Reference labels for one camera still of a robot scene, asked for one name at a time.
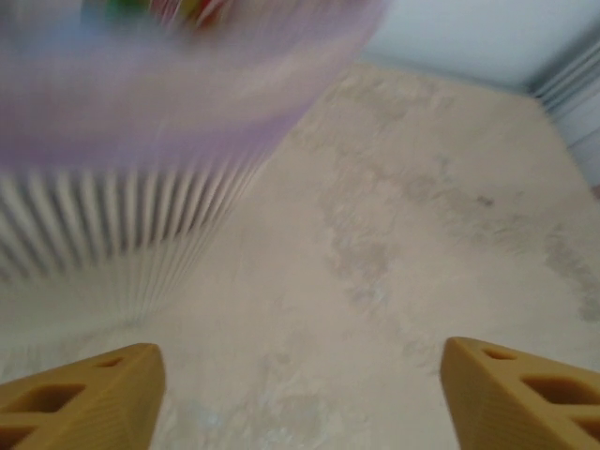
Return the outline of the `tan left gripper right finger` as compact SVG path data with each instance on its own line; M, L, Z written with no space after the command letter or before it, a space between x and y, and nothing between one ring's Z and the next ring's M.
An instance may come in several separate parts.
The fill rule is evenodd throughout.
M450 337L440 378L460 450L600 450L600 372Z

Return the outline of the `pink mesh waste bin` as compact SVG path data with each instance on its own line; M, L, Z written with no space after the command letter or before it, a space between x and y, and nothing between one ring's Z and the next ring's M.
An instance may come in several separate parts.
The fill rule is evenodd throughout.
M0 0L0 336L168 303L390 0Z

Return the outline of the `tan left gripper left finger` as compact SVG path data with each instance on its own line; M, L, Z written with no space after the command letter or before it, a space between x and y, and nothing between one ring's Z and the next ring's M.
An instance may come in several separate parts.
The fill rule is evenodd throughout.
M152 343L0 384L0 450L149 450L165 387Z

